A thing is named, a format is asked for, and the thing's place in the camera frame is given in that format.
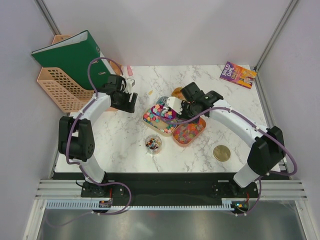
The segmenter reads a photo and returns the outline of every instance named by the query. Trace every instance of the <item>orange basket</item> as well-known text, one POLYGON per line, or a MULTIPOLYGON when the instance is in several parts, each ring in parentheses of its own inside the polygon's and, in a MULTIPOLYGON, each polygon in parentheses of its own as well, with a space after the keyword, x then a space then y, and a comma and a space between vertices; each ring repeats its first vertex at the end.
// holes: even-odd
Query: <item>orange basket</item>
MULTIPOLYGON (((70 35, 56 35, 52 44, 69 38, 70 35)), ((120 75, 115 64, 110 64, 120 75)), ((64 113, 78 112, 93 96, 93 90, 86 90, 58 67, 43 67, 36 80, 50 98, 64 113)), ((116 111, 110 107, 107 111, 116 111)))

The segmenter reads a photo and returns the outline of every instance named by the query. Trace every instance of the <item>book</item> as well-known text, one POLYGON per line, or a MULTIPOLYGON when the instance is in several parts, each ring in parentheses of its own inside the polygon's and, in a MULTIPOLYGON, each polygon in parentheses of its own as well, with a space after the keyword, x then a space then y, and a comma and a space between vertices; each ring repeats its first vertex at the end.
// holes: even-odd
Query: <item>book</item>
POLYGON ((247 89, 251 89, 256 76, 257 73, 255 71, 251 71, 242 66, 227 61, 222 70, 220 78, 243 86, 247 89))
MULTIPOLYGON (((31 55, 44 68, 62 69, 86 90, 93 89, 87 74, 89 63, 95 58, 104 57, 88 30, 33 51, 31 55)), ((91 66, 90 76, 96 88, 107 83, 110 74, 115 74, 115 72, 105 59, 91 66)))

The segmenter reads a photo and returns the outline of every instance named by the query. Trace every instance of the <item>purple and orange book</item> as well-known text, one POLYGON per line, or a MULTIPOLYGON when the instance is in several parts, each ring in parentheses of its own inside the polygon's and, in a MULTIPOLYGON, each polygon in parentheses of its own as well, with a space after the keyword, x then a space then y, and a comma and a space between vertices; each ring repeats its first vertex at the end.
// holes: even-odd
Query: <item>purple and orange book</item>
POLYGON ((256 76, 257 73, 255 71, 251 71, 242 66, 227 61, 222 70, 220 78, 243 86, 247 89, 251 89, 256 76))

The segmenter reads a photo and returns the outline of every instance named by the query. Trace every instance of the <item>table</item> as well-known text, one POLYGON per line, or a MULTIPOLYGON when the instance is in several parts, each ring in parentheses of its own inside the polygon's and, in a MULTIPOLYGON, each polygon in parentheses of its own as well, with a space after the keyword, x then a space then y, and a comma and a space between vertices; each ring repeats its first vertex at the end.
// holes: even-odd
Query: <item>table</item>
MULTIPOLYGON (((206 129, 188 147, 178 146, 172 136, 160 135, 162 150, 159 154, 151 155, 145 148, 145 138, 156 132, 144 124, 143 113, 160 97, 170 96, 175 88, 191 82, 196 82, 205 93, 210 90, 218 92, 235 110, 266 125, 256 86, 247 89, 220 79, 223 68, 224 65, 132 67, 133 90, 138 93, 135 112, 104 112, 93 126, 94 155, 101 168, 118 173, 220 173, 240 170, 247 162, 250 148, 230 129, 207 117, 204 117, 206 129), (230 149, 228 161, 215 159, 213 150, 218 145, 226 145, 230 149)), ((78 173, 80 169, 77 165, 68 165, 66 157, 60 154, 55 172, 78 173)))

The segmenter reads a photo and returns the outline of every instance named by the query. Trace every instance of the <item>gray floor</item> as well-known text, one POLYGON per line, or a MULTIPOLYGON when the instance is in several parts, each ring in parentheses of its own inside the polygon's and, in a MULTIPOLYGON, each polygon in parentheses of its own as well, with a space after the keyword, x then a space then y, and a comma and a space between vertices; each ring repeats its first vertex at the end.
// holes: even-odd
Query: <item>gray floor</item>
MULTIPOLYGON (((47 210, 62 224, 87 210, 47 210)), ((220 211, 138 211, 90 214, 64 227, 42 224, 39 240, 305 240, 294 203, 259 202, 250 215, 220 211)))

